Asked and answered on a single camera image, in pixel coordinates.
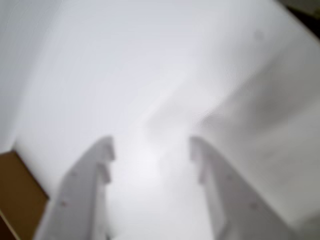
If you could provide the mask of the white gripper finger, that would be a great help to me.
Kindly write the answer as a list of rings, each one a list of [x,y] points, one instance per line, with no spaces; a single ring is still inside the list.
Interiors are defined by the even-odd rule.
[[[114,141],[95,142],[68,170],[50,197],[35,240],[109,240],[106,186],[111,182]]]
[[[298,235],[204,139],[189,139],[216,240],[296,240]]]

